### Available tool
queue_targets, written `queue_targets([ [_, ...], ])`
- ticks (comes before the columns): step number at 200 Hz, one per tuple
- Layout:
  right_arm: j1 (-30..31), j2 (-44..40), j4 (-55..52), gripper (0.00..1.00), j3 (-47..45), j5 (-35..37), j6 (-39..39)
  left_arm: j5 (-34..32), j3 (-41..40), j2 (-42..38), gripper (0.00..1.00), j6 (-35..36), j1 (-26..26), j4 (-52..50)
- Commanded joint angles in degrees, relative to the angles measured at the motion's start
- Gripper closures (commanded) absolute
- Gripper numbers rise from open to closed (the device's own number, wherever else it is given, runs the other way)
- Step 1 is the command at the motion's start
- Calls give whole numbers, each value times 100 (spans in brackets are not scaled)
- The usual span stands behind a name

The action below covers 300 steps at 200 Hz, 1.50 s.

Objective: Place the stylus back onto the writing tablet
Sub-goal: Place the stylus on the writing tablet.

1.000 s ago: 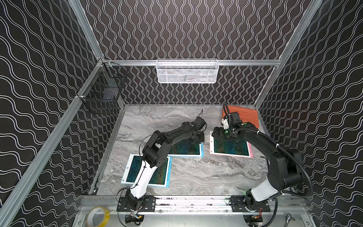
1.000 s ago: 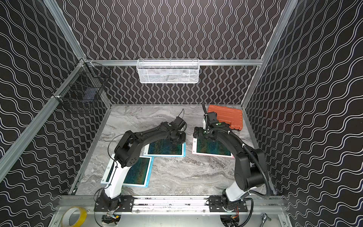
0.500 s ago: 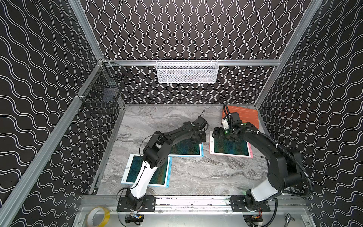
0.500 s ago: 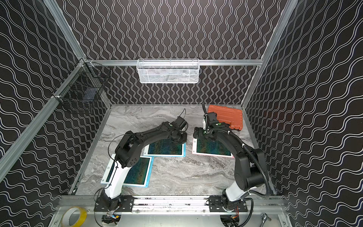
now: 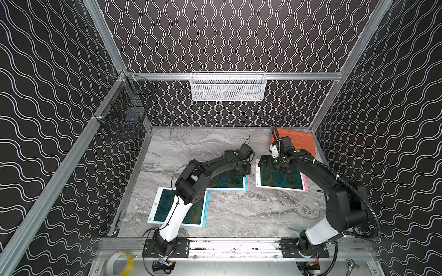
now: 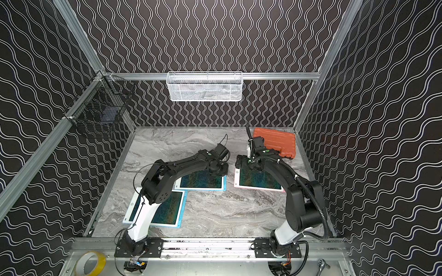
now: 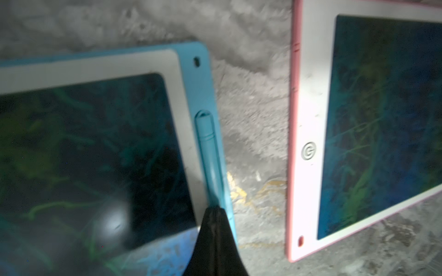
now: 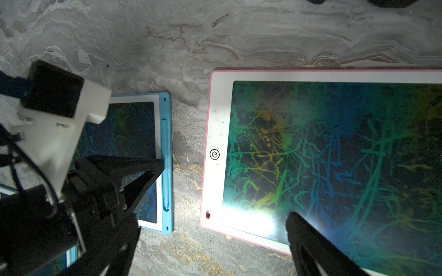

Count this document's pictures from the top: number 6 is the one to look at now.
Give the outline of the blue tablet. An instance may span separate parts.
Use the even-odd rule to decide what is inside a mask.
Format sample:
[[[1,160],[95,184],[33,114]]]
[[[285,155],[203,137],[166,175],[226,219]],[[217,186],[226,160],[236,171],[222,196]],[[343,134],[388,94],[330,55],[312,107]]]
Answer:
[[[139,198],[141,187],[136,188],[132,200],[123,218],[123,224],[130,225],[136,219],[142,200]],[[151,225],[154,227],[180,228],[184,215],[188,192],[172,190],[171,196],[157,209]]]
[[[213,176],[207,171],[197,171],[179,178],[174,189],[187,191],[225,191],[227,176]]]

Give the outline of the pink writing tablet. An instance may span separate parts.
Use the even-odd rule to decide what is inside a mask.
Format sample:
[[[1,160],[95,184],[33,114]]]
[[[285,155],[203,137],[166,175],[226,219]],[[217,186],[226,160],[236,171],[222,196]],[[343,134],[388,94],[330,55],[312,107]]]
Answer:
[[[236,164],[234,187],[271,192],[284,192],[282,186],[268,172],[251,170],[247,164]]]

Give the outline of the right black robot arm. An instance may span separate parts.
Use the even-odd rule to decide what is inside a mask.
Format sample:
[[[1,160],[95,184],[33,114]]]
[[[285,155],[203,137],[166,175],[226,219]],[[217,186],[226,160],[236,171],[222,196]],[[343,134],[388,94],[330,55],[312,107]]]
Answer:
[[[252,172],[267,173],[285,191],[285,221],[269,238],[274,254],[283,255],[305,236],[320,241],[330,238],[323,189],[317,181],[300,176],[277,155],[254,158],[238,155],[236,170],[239,172],[237,180],[252,179]]]

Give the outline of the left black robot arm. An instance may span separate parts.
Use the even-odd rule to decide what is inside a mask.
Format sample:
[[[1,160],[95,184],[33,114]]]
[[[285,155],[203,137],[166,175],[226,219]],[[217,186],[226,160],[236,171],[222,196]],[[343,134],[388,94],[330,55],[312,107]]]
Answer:
[[[214,177],[224,177],[229,165],[225,159],[230,151],[221,144],[208,151],[202,149],[196,154],[178,161],[155,161],[141,183],[140,206],[134,221],[122,231],[116,242],[116,249],[123,254],[140,255],[144,250],[148,230],[158,208],[172,194],[175,182],[198,171],[206,171]]]

